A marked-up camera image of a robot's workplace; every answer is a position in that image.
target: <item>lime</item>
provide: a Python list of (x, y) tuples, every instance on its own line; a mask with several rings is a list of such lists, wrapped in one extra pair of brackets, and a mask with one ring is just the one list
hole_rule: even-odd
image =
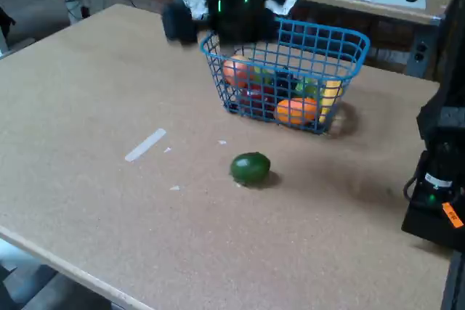
[(311, 78), (306, 78), (305, 79), (305, 89), (304, 89), (304, 82), (300, 81), (296, 86), (295, 92), (300, 97), (316, 98), (317, 97), (317, 90), (318, 90), (318, 88), (316, 87), (316, 81), (314, 79), (311, 79)]
[(254, 76), (252, 77), (252, 80), (256, 82), (263, 81), (263, 83), (270, 85), (274, 76), (275, 72), (270, 69), (254, 67)]
[(230, 174), (237, 183), (259, 184), (270, 172), (271, 162), (259, 152), (247, 152), (236, 156), (231, 162)]

